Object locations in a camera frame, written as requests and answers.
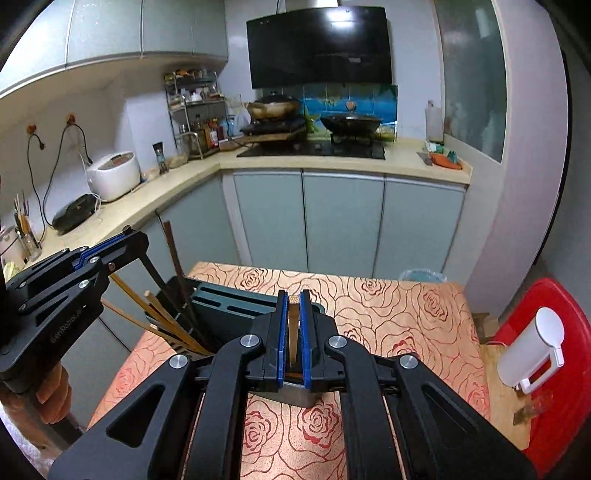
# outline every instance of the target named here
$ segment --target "kitchen cabinet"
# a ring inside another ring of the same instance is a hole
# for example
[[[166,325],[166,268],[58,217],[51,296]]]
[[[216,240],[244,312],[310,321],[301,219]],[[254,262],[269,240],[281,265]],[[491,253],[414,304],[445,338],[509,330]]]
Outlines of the kitchen cabinet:
[[[396,280],[409,268],[441,272],[464,193],[451,184],[387,178],[374,277]]]
[[[72,413],[81,425],[88,425],[128,355],[97,319],[61,359],[72,386]]]
[[[307,272],[301,170],[238,171],[234,183],[252,265]]]
[[[193,30],[195,53],[228,57],[224,0],[197,0],[197,28]]]
[[[139,54],[141,12],[142,0],[76,0],[68,63]]]
[[[198,261],[240,264],[219,176],[159,213],[171,223],[185,275]]]
[[[142,46],[144,52],[194,51],[196,0],[144,0]]]
[[[0,92],[66,64],[66,40],[74,0],[54,0],[18,41],[0,72]]]
[[[304,172],[308,267],[313,273],[371,277],[384,176]]]
[[[148,235],[150,241],[148,258],[152,261],[163,280],[168,281],[174,276],[174,267],[170,260],[170,253],[168,252],[160,221],[156,215],[151,215],[140,230]],[[154,294],[160,290],[139,260],[135,260],[121,268],[117,274],[140,296],[143,296],[146,290]],[[112,281],[103,294],[103,298],[134,318],[145,321],[144,311]],[[133,350],[144,333],[140,327],[133,325],[109,309],[105,309],[101,314],[101,318],[129,350]]]

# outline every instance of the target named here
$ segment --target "stovetop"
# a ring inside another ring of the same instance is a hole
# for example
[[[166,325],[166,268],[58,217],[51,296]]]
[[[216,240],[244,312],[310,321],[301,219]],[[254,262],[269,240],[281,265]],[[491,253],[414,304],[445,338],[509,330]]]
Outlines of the stovetop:
[[[249,148],[238,157],[352,157],[385,160],[384,146],[378,140],[355,141],[331,140],[277,141],[260,143]]]

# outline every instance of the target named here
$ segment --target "rice cooker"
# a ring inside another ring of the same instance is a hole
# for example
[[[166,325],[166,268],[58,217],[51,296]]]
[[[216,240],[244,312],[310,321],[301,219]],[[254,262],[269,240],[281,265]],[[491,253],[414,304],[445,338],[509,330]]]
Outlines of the rice cooker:
[[[112,202],[139,185],[139,162],[133,152],[107,155],[86,169],[90,190]]]

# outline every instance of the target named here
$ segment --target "red plastic stool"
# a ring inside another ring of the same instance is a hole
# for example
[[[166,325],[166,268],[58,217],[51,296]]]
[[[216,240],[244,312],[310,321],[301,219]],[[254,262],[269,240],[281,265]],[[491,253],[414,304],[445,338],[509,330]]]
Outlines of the red plastic stool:
[[[564,366],[531,395],[532,399],[553,396],[550,408],[532,420],[530,446],[524,451],[542,478],[591,413],[591,326],[570,294],[558,282],[544,278],[531,287],[493,341],[510,345],[540,307],[554,310],[564,325]]]

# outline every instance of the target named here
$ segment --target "rose pattern tablecloth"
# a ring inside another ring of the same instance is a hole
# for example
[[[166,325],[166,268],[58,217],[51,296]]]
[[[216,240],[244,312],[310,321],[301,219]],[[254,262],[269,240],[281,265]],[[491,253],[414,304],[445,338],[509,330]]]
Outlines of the rose pattern tablecloth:
[[[485,418],[489,394],[478,338],[458,285],[337,277],[263,268],[198,263],[190,274],[241,290],[293,295],[335,318],[342,335],[382,356],[416,352],[421,360]],[[173,354],[159,337],[144,334],[114,379],[90,425]],[[345,479],[345,443],[337,394],[312,408],[291,407],[250,395],[241,477],[249,480]]]

